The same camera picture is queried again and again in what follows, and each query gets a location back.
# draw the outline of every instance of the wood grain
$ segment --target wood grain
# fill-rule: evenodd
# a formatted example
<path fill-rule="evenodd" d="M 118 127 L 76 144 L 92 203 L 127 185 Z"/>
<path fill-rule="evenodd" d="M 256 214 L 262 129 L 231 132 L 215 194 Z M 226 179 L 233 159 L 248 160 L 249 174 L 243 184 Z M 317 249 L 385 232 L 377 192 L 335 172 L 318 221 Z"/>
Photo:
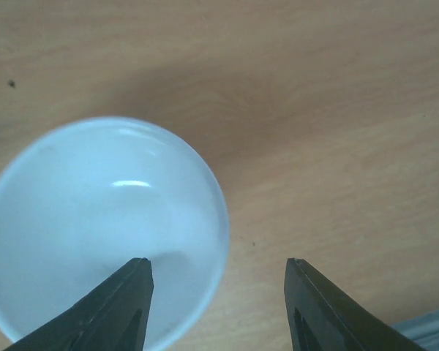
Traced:
<path fill-rule="evenodd" d="M 1 0 L 0 172 L 101 115 L 183 137 L 228 201 L 175 350 L 290 350 L 288 257 L 385 322 L 439 308 L 439 0 Z"/>

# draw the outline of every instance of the white bowl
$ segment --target white bowl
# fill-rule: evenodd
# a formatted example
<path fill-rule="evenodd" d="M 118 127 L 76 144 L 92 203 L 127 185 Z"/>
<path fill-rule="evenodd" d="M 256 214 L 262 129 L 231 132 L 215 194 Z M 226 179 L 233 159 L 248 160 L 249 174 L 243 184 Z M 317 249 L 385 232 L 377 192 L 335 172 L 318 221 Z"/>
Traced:
<path fill-rule="evenodd" d="M 164 349 L 205 311 L 228 250 L 220 186 L 182 139 L 130 118 L 69 124 L 0 176 L 0 329 L 17 341 L 147 257 L 144 349 Z"/>

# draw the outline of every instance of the brown table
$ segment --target brown table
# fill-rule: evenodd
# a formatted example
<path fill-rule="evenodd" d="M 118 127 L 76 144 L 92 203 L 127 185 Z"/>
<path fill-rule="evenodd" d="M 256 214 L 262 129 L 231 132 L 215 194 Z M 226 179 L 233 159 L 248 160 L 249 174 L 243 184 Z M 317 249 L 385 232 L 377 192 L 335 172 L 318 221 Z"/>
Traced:
<path fill-rule="evenodd" d="M 0 171 L 100 115 L 183 137 L 228 201 L 176 350 L 290 350 L 288 257 L 385 322 L 439 308 L 439 0 L 1 0 Z"/>

